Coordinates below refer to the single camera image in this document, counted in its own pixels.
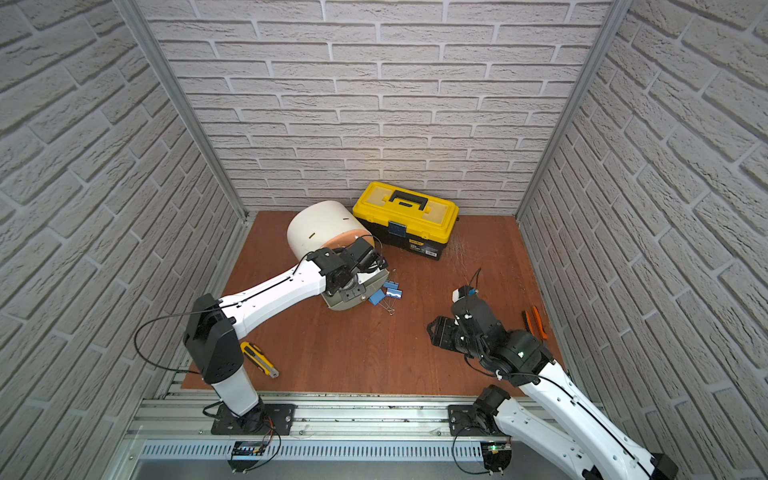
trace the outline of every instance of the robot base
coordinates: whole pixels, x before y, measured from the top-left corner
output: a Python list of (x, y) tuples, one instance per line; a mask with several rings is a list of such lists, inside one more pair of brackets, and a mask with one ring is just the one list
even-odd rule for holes
[(296, 406), (292, 403), (261, 405), (263, 408), (259, 412), (252, 415), (248, 412), (244, 417), (236, 417), (226, 405), (219, 405), (214, 424), (210, 427), (211, 435), (265, 435), (270, 430), (266, 420), (269, 417), (275, 425), (275, 432), (288, 436)]

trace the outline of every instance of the aluminum frame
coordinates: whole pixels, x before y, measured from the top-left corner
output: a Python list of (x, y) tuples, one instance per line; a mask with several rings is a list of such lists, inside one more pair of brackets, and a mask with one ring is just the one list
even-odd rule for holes
[(200, 119), (197, 118), (197, 114), (195, 114), (187, 94), (184, 93), (179, 79), (176, 77), (170, 62), (160, 47), (160, 43), (158, 43), (154, 33), (152, 33), (146, 17), (144, 17), (135, 0), (114, 0), (114, 3), (122, 14), (128, 29), (134, 34), (136, 42), (141, 47), (141, 50), (144, 51), (147, 62), (154, 69), (160, 84), (168, 93), (170, 102), (179, 113), (179, 118), (187, 127), (197, 147), (200, 148), (205, 162), (208, 164), (221, 190), (223, 190), (224, 196), (227, 197), (227, 201), (229, 201), (240, 221), (246, 221), (248, 209), (245, 208), (240, 195), (237, 194), (237, 190), (232, 185), (232, 180), (227, 175), (227, 171), (224, 170), (214, 145), (205, 133)]
[(629, 11), (632, 1), (633, 0), (614, 0), (613, 3), (611, 3), (611, 7), (605, 13), (603, 25), (598, 31), (598, 36), (595, 38), (594, 44), (592, 44), (592, 47), (589, 49), (587, 58), (584, 60), (584, 65), (581, 67), (576, 82), (574, 83), (574, 88), (565, 102), (563, 111), (560, 113), (558, 122), (555, 124), (554, 130), (552, 131), (552, 136), (549, 137), (547, 147), (541, 155), (541, 160), (538, 162), (536, 170), (533, 172), (528, 187), (525, 189), (523, 198), (520, 200), (520, 205), (515, 212), (515, 218), (522, 218), (526, 209), (528, 209), (528, 205), (533, 200), (533, 196), (536, 195), (538, 185), (541, 183), (544, 173), (552, 163), (554, 153), (565, 137), (565, 132), (568, 131), (574, 118), (576, 118), (581, 101), (587, 94), (590, 85), (592, 85), (595, 75), (598, 74), (600, 64), (608, 53), (608, 49), (611, 47), (616, 32), (618, 31), (619, 26), (621, 26), (624, 16)]

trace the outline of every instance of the metal vent grille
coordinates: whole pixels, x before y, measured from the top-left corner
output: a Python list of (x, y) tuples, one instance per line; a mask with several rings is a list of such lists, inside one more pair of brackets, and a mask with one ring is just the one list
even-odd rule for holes
[[(232, 455), (234, 440), (147, 440), (142, 460), (254, 460), (249, 455)], [(277, 442), (260, 458), (269, 458)], [(459, 440), (455, 447), (458, 462), (482, 462), (480, 442)], [(451, 441), (356, 442), (339, 440), (283, 439), (275, 460), (332, 460), (354, 462), (452, 462)]]
[[(269, 458), (277, 445), (272, 444), (263, 453)], [(459, 441), (455, 447), (459, 462), (482, 462), (480, 442)], [(235, 456), (233, 460), (252, 460), (249, 456)], [(275, 460), (333, 460), (354, 462), (452, 462), (451, 442), (343, 442), (284, 439)]]
[(228, 460), (234, 440), (147, 440), (143, 460)]

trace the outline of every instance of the wire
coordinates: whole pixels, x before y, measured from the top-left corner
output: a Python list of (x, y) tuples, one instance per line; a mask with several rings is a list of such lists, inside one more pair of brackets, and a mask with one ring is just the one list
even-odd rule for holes
[(480, 369), (476, 369), (476, 368), (475, 368), (474, 366), (472, 366), (472, 364), (469, 362), (469, 359), (467, 358), (467, 356), (466, 356), (466, 355), (464, 355), (464, 361), (466, 362), (466, 364), (467, 364), (467, 365), (469, 365), (469, 368), (471, 368), (471, 369), (475, 370), (477, 373), (481, 373), (482, 375), (485, 375), (485, 376), (492, 376), (492, 377), (494, 377), (494, 378), (496, 377), (496, 375), (492, 375), (492, 374), (490, 374), (490, 373), (486, 373), (486, 372), (483, 372), (483, 371), (482, 371), (482, 370), (480, 370)]
[(269, 457), (264, 463), (256, 463), (253, 467), (246, 468), (243, 470), (243, 473), (250, 472), (251, 470), (256, 470), (257, 468), (261, 468), (265, 466), (267, 463), (271, 462), (273, 458), (277, 456), (277, 454), (280, 452), (280, 448), (283, 447), (283, 437), (280, 436), (280, 433), (277, 432), (277, 430), (274, 428), (274, 424), (272, 423), (272, 419), (270, 419), (270, 424), (272, 425), (272, 432), (274, 435), (277, 435), (277, 450), (272, 454), (271, 457)]
[(138, 337), (139, 337), (139, 332), (141, 332), (141, 330), (143, 330), (143, 329), (147, 328), (147, 326), (151, 325), (152, 323), (155, 323), (155, 322), (157, 322), (158, 320), (169, 319), (169, 318), (173, 318), (173, 317), (175, 317), (175, 316), (194, 315), (195, 313), (205, 313), (205, 312), (210, 312), (211, 310), (212, 310), (212, 309), (208, 309), (208, 310), (199, 310), (199, 311), (197, 311), (197, 312), (184, 312), (184, 313), (174, 313), (174, 314), (171, 314), (171, 315), (163, 315), (163, 316), (159, 316), (159, 317), (157, 317), (157, 318), (154, 318), (154, 319), (152, 319), (152, 320), (149, 320), (148, 322), (142, 323), (142, 324), (139, 326), (139, 328), (137, 328), (137, 329), (136, 329), (136, 331), (134, 332), (134, 348), (136, 349), (136, 353), (137, 353), (137, 354), (138, 354), (138, 355), (141, 357), (141, 359), (142, 359), (142, 360), (144, 360), (146, 363), (149, 363), (149, 364), (150, 364), (150, 365), (152, 365), (152, 366), (156, 366), (158, 369), (161, 369), (161, 370), (167, 370), (168, 372), (176, 372), (176, 373), (194, 373), (195, 375), (201, 375), (201, 374), (200, 374), (200, 372), (195, 372), (194, 370), (187, 370), (187, 369), (172, 369), (171, 367), (162, 366), (162, 365), (160, 365), (160, 364), (157, 364), (157, 363), (155, 363), (155, 362), (153, 362), (153, 361), (149, 360), (149, 359), (148, 359), (146, 356), (144, 356), (144, 354), (142, 354), (142, 353), (141, 353), (141, 351), (139, 350), (139, 341), (138, 341)]
[(282, 279), (280, 282), (274, 283), (273, 285), (270, 285), (270, 286), (268, 286), (268, 287), (267, 287), (267, 288), (265, 288), (264, 290), (260, 290), (260, 291), (258, 291), (258, 292), (256, 292), (256, 293), (254, 293), (253, 295), (251, 295), (251, 296), (248, 296), (248, 297), (247, 297), (247, 298), (245, 298), (245, 299), (242, 299), (242, 300), (238, 300), (238, 301), (236, 301), (236, 302), (234, 302), (234, 303), (230, 303), (229, 305), (221, 305), (221, 306), (219, 306), (219, 305), (216, 305), (216, 306), (212, 306), (211, 308), (208, 308), (208, 309), (205, 309), (205, 310), (198, 310), (197, 312), (182, 312), (182, 313), (172, 313), (172, 314), (170, 314), (170, 315), (163, 315), (163, 316), (159, 316), (159, 317), (153, 318), (152, 320), (149, 320), (149, 321), (147, 321), (147, 322), (145, 322), (145, 323), (142, 323), (141, 325), (139, 325), (139, 328), (137, 328), (137, 329), (136, 329), (136, 331), (134, 332), (134, 348), (136, 349), (136, 353), (137, 353), (137, 354), (138, 354), (138, 355), (141, 357), (141, 359), (142, 359), (142, 360), (144, 360), (146, 363), (149, 363), (149, 364), (150, 364), (150, 365), (152, 365), (152, 366), (156, 366), (158, 369), (167, 370), (168, 372), (176, 372), (176, 373), (193, 373), (193, 374), (195, 374), (195, 375), (201, 375), (201, 376), (202, 376), (202, 375), (203, 375), (202, 373), (200, 373), (200, 372), (195, 372), (194, 370), (188, 370), (188, 369), (174, 369), (174, 368), (171, 368), (171, 367), (162, 366), (162, 365), (160, 365), (160, 364), (158, 364), (158, 363), (155, 363), (155, 362), (153, 362), (153, 361), (149, 360), (149, 359), (148, 359), (146, 356), (144, 356), (144, 354), (143, 354), (143, 353), (141, 353), (141, 351), (139, 350), (138, 337), (139, 337), (139, 333), (141, 332), (141, 330), (143, 330), (143, 329), (147, 328), (147, 326), (151, 325), (152, 323), (155, 323), (155, 322), (157, 322), (158, 320), (163, 320), (163, 319), (174, 318), (174, 317), (176, 317), (176, 316), (184, 316), (184, 315), (195, 315), (195, 314), (198, 314), (198, 313), (208, 313), (208, 312), (213, 312), (213, 311), (214, 311), (216, 308), (219, 308), (219, 309), (224, 309), (224, 308), (228, 308), (228, 307), (231, 307), (231, 306), (237, 306), (237, 305), (241, 304), (242, 302), (247, 302), (248, 300), (250, 300), (250, 299), (254, 298), (256, 295), (260, 295), (261, 293), (264, 293), (264, 292), (266, 292), (267, 290), (269, 290), (269, 289), (271, 289), (271, 288), (274, 288), (275, 286), (278, 286), (278, 285), (280, 285), (281, 283), (283, 283), (283, 282), (286, 282), (286, 281), (288, 281), (288, 280), (292, 279), (292, 278), (293, 278), (293, 276), (294, 276), (294, 275), (296, 275), (296, 271), (299, 269), (299, 265), (301, 265), (301, 263), (304, 261), (304, 259), (306, 258), (306, 256), (307, 256), (307, 255), (309, 255), (309, 254), (310, 254), (310, 252), (307, 252), (307, 253), (305, 253), (305, 254), (304, 254), (304, 256), (303, 256), (303, 257), (301, 257), (301, 259), (299, 259), (299, 262), (296, 264), (296, 268), (294, 268), (294, 269), (293, 269), (293, 272), (291, 272), (290, 276), (287, 276), (286, 278)]
[(204, 406), (203, 407), (203, 415), (205, 415), (206, 417), (211, 417), (212, 419), (219, 419), (218, 415), (215, 415), (213, 413), (209, 413), (208, 409), (212, 409), (213, 407), (219, 406), (222, 403), (223, 403), (223, 400), (219, 400), (218, 402), (211, 403), (209, 406)]
[(458, 464), (458, 460), (456, 460), (456, 439), (458, 438), (458, 436), (459, 436), (459, 435), (460, 435), (462, 432), (464, 432), (464, 431), (466, 431), (466, 430), (469, 430), (469, 429), (471, 429), (471, 428), (473, 428), (473, 426), (472, 426), (472, 425), (470, 425), (470, 426), (466, 426), (466, 427), (464, 427), (463, 429), (461, 429), (461, 430), (459, 430), (458, 432), (456, 432), (456, 435), (454, 435), (454, 436), (453, 436), (453, 443), (451, 444), (451, 456), (453, 457), (453, 462), (456, 464), (456, 466), (458, 467), (458, 469), (459, 469), (459, 470), (461, 470), (462, 472), (466, 473), (467, 475), (485, 475), (486, 473), (488, 473), (488, 472), (489, 472), (489, 470), (488, 470), (488, 469), (486, 469), (486, 470), (485, 470), (485, 472), (467, 472), (466, 470), (464, 470), (464, 469), (462, 468), (462, 466), (461, 466), (461, 465), (459, 465), (459, 464)]
[(472, 279), (475, 279), (475, 290), (478, 289), (478, 282), (480, 281), (480, 271), (481, 270), (482, 270), (482, 267), (478, 268), (477, 271), (475, 272), (475, 275), (472, 275), (472, 277), (470, 277), (470, 279), (469, 279), (469, 283), (467, 283), (467, 285), (471, 286), (472, 285)]

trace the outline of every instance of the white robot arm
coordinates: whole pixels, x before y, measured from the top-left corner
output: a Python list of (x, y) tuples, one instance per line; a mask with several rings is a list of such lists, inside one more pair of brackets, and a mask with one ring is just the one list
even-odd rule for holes
[(454, 292), (453, 318), (430, 323), (432, 344), (477, 358), (549, 412), (567, 432), (528, 413), (497, 386), (474, 404), (472, 426), (523, 441), (574, 480), (671, 480), (677, 466), (622, 432), (571, 381), (552, 354), (525, 330), (505, 330), (468, 286)]
[(387, 264), (359, 237), (351, 245), (320, 248), (285, 273), (221, 299), (197, 299), (184, 334), (184, 345), (229, 411), (239, 418), (260, 419), (261, 402), (243, 367), (239, 340), (265, 320), (315, 295), (335, 310), (351, 308), (378, 290)]

